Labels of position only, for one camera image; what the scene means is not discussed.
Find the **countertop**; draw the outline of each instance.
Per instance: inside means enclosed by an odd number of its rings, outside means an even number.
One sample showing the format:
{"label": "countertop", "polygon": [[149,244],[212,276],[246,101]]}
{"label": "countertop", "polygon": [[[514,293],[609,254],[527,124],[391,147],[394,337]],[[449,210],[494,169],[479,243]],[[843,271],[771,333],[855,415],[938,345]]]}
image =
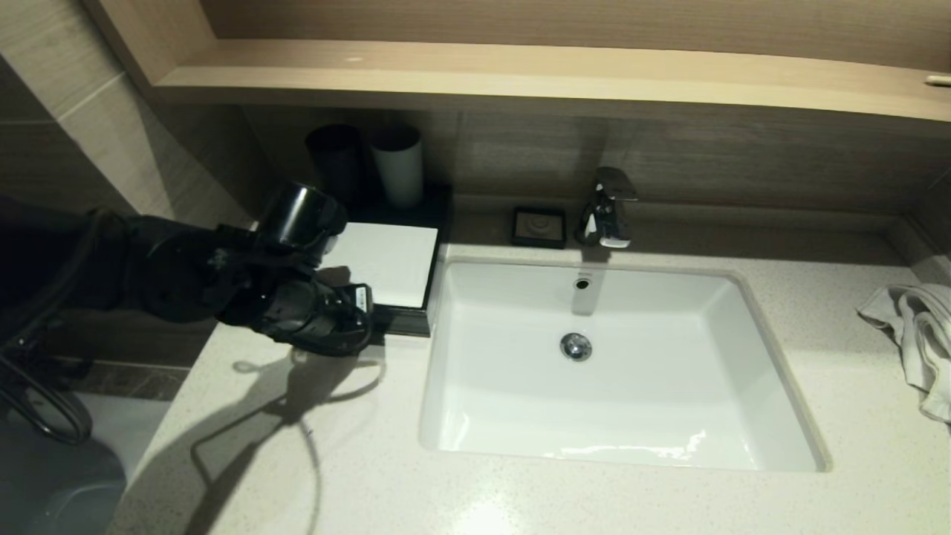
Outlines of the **countertop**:
{"label": "countertop", "polygon": [[[454,234],[447,261],[582,262],[578,250],[491,245],[504,230],[470,223]],[[713,270],[746,281],[805,404],[826,472],[433,451],[417,437],[429,340],[387,336],[356,365],[313,358],[294,366],[287,346],[222,325],[109,532],[948,533],[948,429],[919,413],[897,348],[855,313],[875,288],[917,282],[885,241],[653,223],[633,234],[632,252],[614,253],[610,267]],[[298,423],[282,426],[267,413],[273,405],[259,411],[300,385],[306,399],[296,394],[290,405],[324,403]]]}

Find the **drain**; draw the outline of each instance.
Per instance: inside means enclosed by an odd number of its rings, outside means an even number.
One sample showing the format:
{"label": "drain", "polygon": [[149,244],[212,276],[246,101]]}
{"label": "drain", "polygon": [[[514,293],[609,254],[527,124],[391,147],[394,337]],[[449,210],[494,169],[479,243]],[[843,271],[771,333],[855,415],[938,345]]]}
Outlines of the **drain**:
{"label": "drain", "polygon": [[592,356],[592,343],[582,334],[570,332],[561,337],[561,354],[577,363]]}

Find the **towel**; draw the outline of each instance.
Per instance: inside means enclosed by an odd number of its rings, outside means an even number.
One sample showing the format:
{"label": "towel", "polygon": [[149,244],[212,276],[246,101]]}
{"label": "towel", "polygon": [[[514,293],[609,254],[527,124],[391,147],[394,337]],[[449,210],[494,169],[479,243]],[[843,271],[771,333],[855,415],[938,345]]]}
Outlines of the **towel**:
{"label": "towel", "polygon": [[951,287],[883,287],[859,315],[901,348],[905,381],[925,394],[922,414],[951,425]]}

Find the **soap dish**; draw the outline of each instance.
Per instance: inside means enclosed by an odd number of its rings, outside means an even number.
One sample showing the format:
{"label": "soap dish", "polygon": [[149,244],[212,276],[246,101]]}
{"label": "soap dish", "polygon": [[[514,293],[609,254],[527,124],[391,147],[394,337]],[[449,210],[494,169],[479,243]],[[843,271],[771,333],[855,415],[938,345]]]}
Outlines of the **soap dish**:
{"label": "soap dish", "polygon": [[565,248],[565,211],[547,208],[515,209],[512,245],[526,248]]}

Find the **chrome faucet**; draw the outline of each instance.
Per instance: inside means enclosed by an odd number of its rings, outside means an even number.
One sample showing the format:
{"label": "chrome faucet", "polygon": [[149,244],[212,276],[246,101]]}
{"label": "chrome faucet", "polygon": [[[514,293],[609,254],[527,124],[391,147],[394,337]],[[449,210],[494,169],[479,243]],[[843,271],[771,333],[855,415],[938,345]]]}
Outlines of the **chrome faucet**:
{"label": "chrome faucet", "polygon": [[637,200],[631,179],[619,168],[598,168],[594,191],[581,214],[574,238],[585,246],[626,248],[631,244],[624,202]]}

